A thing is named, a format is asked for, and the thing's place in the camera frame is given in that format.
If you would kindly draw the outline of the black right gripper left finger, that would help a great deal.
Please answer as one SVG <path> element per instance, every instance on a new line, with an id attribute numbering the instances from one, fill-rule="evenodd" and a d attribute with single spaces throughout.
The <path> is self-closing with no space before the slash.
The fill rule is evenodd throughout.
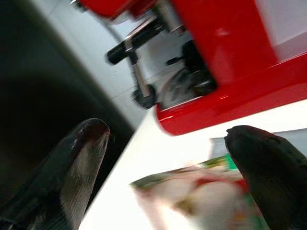
<path id="1" fill-rule="evenodd" d="M 0 208 L 2 230 L 77 230 L 104 158 L 109 127 L 91 118 L 74 128 Z"/>

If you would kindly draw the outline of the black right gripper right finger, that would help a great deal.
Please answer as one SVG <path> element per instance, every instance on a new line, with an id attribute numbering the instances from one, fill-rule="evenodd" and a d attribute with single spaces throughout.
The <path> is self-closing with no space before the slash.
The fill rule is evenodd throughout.
<path id="1" fill-rule="evenodd" d="M 307 159 L 287 139 L 252 126 L 227 130 L 226 148 L 271 230 L 307 228 Z"/>

